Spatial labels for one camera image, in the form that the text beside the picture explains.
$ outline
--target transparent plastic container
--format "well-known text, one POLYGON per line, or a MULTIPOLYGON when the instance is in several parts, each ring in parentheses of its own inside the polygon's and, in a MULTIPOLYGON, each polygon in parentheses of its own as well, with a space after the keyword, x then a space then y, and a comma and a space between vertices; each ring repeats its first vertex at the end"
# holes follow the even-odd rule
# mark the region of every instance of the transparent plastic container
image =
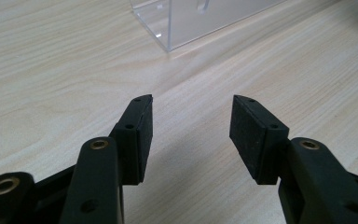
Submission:
POLYGON ((133 11, 167 51, 285 0, 130 0, 133 11))

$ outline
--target light wood grain surface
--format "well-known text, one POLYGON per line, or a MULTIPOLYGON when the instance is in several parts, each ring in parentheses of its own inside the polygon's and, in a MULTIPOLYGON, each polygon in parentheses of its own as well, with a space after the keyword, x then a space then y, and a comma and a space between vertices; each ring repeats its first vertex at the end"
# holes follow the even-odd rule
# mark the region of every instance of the light wood grain surface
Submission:
POLYGON ((145 182, 127 223, 284 223, 228 138, 233 94, 358 174, 358 0, 288 0, 171 53, 126 0, 0 1, 0 174, 40 181, 154 96, 145 182))

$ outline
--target screw hole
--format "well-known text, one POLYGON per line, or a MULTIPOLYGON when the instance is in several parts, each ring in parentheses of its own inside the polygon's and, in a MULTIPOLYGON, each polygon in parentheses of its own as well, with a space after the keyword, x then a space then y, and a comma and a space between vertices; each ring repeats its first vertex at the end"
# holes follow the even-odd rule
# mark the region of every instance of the screw hole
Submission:
POLYGON ((319 149, 319 145, 309 140, 301 141, 300 145, 307 149, 319 149))
POLYGON ((82 213, 91 213, 98 207, 98 201, 94 199, 90 199, 81 204, 80 210, 82 213))
POLYGON ((0 191, 5 190, 5 189, 10 189, 13 187, 13 185, 14 185, 13 181, 3 182, 2 184, 0 184, 0 191))
POLYGON ((353 201, 346 201, 343 202, 342 205, 353 213, 358 213, 358 203, 355 203, 353 201))
POLYGON ((91 149, 103 149, 107 147, 109 143, 105 140, 97 140, 91 143, 91 149))

